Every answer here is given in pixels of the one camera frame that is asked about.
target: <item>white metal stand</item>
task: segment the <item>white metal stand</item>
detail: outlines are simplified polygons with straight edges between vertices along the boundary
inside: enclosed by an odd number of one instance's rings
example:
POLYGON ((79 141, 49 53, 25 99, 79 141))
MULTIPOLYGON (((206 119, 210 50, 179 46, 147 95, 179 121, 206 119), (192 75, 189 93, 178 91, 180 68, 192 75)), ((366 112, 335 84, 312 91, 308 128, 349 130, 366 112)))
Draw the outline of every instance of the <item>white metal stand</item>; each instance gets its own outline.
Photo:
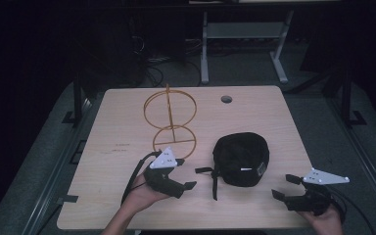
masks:
POLYGON ((281 83, 287 83, 288 78, 279 61, 280 54, 285 44, 289 25, 294 11, 289 11, 286 20, 280 23, 209 23, 207 12, 204 12, 203 21, 203 53, 201 55, 201 81, 203 84, 210 82, 209 64, 207 60, 208 38, 278 38, 279 43, 270 58, 281 83))

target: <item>person's right hand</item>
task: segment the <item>person's right hand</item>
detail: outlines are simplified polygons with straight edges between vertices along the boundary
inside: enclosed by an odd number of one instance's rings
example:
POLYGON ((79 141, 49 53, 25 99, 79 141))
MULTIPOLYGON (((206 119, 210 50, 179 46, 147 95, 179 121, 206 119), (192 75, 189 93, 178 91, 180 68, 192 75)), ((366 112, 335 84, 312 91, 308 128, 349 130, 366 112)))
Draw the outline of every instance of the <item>person's right hand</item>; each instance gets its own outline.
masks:
POLYGON ((340 219, 340 213, 333 206, 329 206, 328 210, 318 216, 312 211, 297 211, 305 218, 318 235, 343 235, 343 228, 340 219))

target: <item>desk in background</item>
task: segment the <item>desk in background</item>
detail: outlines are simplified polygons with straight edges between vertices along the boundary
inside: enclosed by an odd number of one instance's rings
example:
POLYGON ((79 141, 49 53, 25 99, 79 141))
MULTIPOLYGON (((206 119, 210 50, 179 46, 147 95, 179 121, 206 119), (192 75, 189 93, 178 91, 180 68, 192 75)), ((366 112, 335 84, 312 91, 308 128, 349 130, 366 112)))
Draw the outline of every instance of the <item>desk in background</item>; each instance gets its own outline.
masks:
MULTIPOLYGON (((171 179, 197 181, 180 199, 155 203, 134 216, 129 229, 257 229, 307 226, 293 211, 274 200, 271 189, 302 195, 304 188, 290 184, 285 174, 305 175, 311 169, 305 147, 278 87, 174 88, 190 94, 197 113, 186 127, 197 137, 197 147, 171 179), (221 102, 230 96, 232 102, 221 102), (212 198, 212 179, 196 174, 197 167, 213 166, 216 141, 236 132, 263 136, 270 150, 267 172, 252 188, 227 185, 218 179, 218 201, 212 198)), ((58 218, 61 229, 103 229, 119 208, 129 177, 137 163, 153 151, 158 132, 144 119, 144 103, 164 88, 118 89, 106 92, 68 194, 76 203, 64 203, 58 218)), ((186 98, 171 96, 174 123, 193 112, 186 98)), ((167 120, 166 100, 152 104, 153 117, 167 120)), ((180 149, 172 147, 176 157, 180 149)))

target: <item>black strap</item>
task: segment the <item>black strap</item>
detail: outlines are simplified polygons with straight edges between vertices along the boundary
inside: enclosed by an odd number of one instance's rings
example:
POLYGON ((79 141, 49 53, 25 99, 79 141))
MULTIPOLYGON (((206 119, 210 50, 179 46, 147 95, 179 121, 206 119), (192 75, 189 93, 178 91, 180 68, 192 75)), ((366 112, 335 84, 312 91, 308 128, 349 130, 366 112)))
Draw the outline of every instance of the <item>black strap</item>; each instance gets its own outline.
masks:
POLYGON ((139 173, 140 168, 143 166, 145 161, 149 159, 149 157, 155 156, 157 158, 162 152, 152 152, 149 155, 145 156, 141 161, 139 161, 139 164, 137 164, 135 170, 133 170, 132 175, 130 176, 129 182, 127 183, 126 189, 124 189, 123 196, 121 197, 121 205, 123 204, 124 200, 127 198, 127 195, 132 191, 132 185, 133 181, 135 181, 135 178, 137 174, 139 173))
POLYGON ((217 189, 217 179, 219 177, 219 168, 215 165, 215 169, 211 167, 201 167, 195 169, 196 173, 204 173, 204 172, 211 172, 212 177, 212 197, 217 201, 216 198, 216 189, 217 189))

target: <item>black hat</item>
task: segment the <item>black hat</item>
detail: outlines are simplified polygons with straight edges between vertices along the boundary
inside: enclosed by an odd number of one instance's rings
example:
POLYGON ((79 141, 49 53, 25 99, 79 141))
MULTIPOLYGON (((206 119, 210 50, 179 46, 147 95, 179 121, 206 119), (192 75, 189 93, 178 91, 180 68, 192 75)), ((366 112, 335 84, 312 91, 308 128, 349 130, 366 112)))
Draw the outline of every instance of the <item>black hat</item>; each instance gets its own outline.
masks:
POLYGON ((235 133, 221 137, 212 151, 214 169, 197 168, 196 172, 212 171, 212 191, 216 199, 216 179, 238 187, 257 185, 269 162, 267 142, 251 132, 235 133))

